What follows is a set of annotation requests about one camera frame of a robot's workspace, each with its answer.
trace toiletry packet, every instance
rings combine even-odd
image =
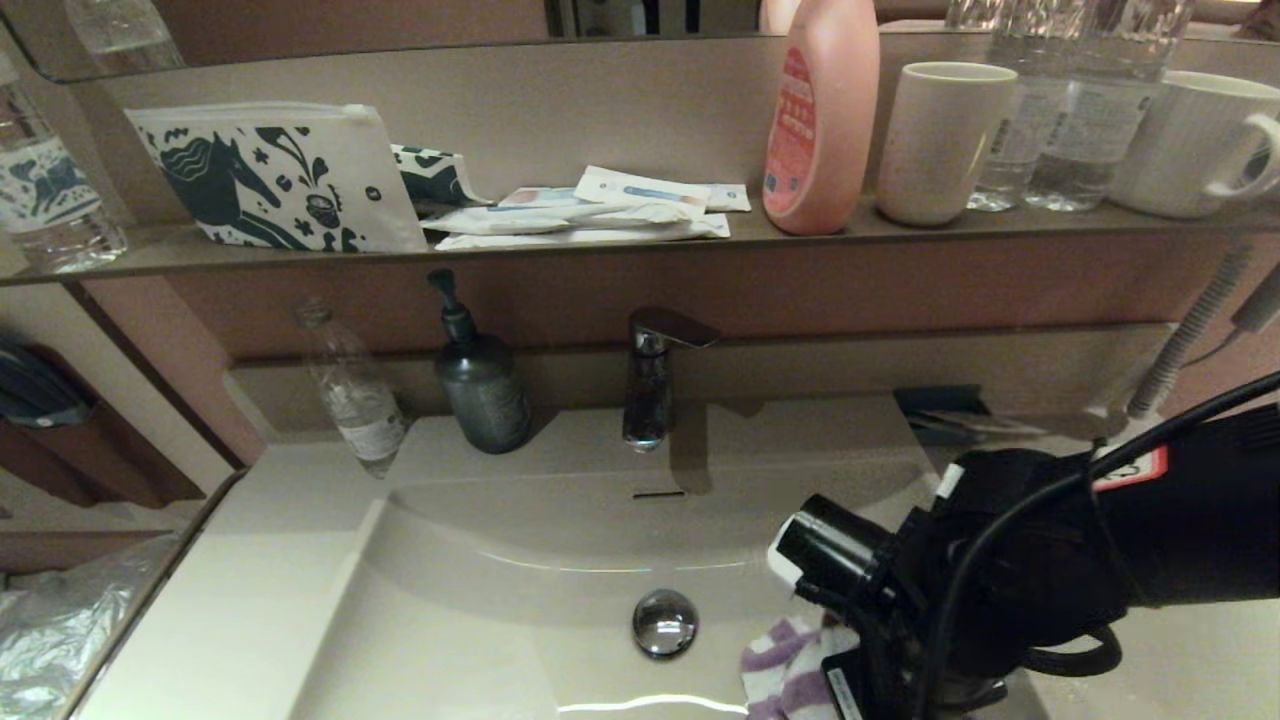
[[[750,213],[751,201],[746,197],[745,184],[708,183],[704,184],[712,192],[707,199],[708,213]]]
[[[467,163],[457,152],[392,145],[396,168],[401,172],[410,200],[442,205],[492,205],[471,188]]]
[[[340,252],[429,247],[369,105],[244,102],[125,110],[215,242]]]
[[[543,233],[571,227],[626,228],[687,220],[684,209],[672,205],[617,205],[586,202],[559,208],[447,208],[417,206],[424,228],[467,234]]]
[[[435,246],[436,250],[468,250],[477,247],[520,247],[527,245],[576,245],[581,242],[662,242],[694,237],[730,237],[728,218],[721,214],[703,215],[696,220],[643,225],[634,228],[575,228],[540,234],[451,234]]]
[[[700,184],[685,184],[640,176],[630,176],[588,165],[577,181],[573,195],[591,202],[662,202],[686,210],[689,217],[700,218],[707,213],[707,200],[712,193]]]
[[[751,201],[745,184],[707,183],[708,213],[750,213]],[[573,195],[576,187],[521,187],[498,201],[499,208],[566,208],[586,205],[589,201]]]

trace pink lotion bottle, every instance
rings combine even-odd
[[[794,234],[845,227],[867,173],[879,29],[872,0],[804,0],[791,22],[764,168],[764,210]]]

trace white cup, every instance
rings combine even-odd
[[[1114,202],[1166,218],[1202,218],[1231,199],[1256,197],[1280,181],[1280,90],[1206,73],[1170,72],[1107,193]],[[1262,170],[1242,176],[1258,150]]]
[[[964,211],[1018,73],[978,63],[902,68],[881,156],[876,205],[909,225],[941,225]]]

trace faucet handle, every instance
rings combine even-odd
[[[631,313],[631,348],[643,356],[662,355],[667,341],[707,347],[719,340],[719,331],[666,307],[639,307]]]

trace chrome faucet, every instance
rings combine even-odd
[[[668,343],[707,347],[719,340],[719,331],[666,307],[640,307],[631,313],[630,337],[622,441],[636,452],[650,452],[673,425]]]

